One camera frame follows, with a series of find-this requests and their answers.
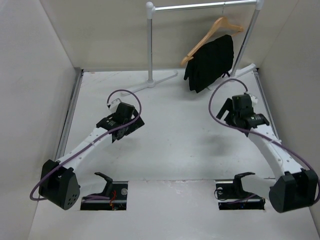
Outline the black trousers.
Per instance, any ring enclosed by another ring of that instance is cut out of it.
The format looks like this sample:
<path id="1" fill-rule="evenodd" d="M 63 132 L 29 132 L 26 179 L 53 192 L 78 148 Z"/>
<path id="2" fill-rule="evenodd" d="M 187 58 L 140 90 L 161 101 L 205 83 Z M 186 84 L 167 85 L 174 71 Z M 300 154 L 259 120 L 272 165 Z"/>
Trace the black trousers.
<path id="1" fill-rule="evenodd" d="M 189 90 L 197 94 L 227 75 L 233 66 L 234 42 L 226 34 L 201 46 L 189 60 L 184 73 Z"/>

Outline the wooden clothes hanger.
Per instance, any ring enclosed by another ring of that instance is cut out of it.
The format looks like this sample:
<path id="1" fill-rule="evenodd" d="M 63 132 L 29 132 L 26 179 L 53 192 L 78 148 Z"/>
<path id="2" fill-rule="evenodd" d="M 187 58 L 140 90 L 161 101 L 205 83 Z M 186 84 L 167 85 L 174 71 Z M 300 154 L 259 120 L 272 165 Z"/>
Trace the wooden clothes hanger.
<path id="1" fill-rule="evenodd" d="M 195 45 L 195 47 L 181 60 L 180 66 L 183 67 L 189 60 L 193 59 L 194 54 L 202 47 L 219 29 L 229 29 L 235 33 L 232 36 L 242 33 L 244 27 L 231 24 L 226 16 L 219 17 L 211 26 L 206 35 Z"/>

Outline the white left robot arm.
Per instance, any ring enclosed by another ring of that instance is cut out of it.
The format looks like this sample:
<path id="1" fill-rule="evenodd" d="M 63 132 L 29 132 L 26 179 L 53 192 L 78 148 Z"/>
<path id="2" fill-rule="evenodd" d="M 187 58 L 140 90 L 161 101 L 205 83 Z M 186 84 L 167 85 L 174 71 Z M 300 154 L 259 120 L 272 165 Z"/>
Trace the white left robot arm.
<path id="1" fill-rule="evenodd" d="M 142 110 L 116 99 L 108 105 L 113 113 L 102 118 L 76 148 L 58 160 L 47 160 L 41 170 L 38 193 L 63 210 L 69 210 L 81 195 L 77 176 L 95 154 L 144 126 Z"/>

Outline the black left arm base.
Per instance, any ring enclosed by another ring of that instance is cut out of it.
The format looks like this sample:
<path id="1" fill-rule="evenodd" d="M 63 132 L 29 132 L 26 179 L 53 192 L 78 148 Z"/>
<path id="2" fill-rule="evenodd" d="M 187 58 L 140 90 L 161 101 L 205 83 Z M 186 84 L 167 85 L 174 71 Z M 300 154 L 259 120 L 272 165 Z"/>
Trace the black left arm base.
<path id="1" fill-rule="evenodd" d="M 81 211 L 126 211 L 128 199 L 128 181 L 113 181 L 104 173 L 95 172 L 104 181 L 102 190 L 95 190 L 82 197 Z"/>

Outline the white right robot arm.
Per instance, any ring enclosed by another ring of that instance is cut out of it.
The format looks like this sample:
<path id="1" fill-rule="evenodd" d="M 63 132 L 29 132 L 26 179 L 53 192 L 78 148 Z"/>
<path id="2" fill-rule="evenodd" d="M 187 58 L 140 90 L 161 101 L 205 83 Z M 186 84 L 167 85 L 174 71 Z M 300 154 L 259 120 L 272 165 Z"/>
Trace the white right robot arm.
<path id="1" fill-rule="evenodd" d="M 235 95 L 225 101 L 216 117 L 254 143 L 270 166 L 274 179 L 260 178 L 254 172 L 239 173 L 233 179 L 233 194 L 238 198 L 256 194 L 268 199 L 278 213 L 314 205 L 318 175 L 292 159 L 289 150 L 275 136 L 268 119 L 255 113 L 253 106 L 251 95 Z"/>

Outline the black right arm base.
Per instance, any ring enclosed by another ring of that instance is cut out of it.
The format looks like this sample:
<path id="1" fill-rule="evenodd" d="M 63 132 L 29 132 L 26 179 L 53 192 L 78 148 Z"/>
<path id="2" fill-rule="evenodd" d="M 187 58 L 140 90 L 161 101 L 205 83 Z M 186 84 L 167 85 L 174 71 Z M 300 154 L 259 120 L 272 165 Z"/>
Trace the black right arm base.
<path id="1" fill-rule="evenodd" d="M 221 211 L 264 210 L 266 200 L 252 192 L 244 191 L 242 178 L 255 175 L 253 172 L 239 173 L 233 179 L 217 180 L 214 197 Z"/>

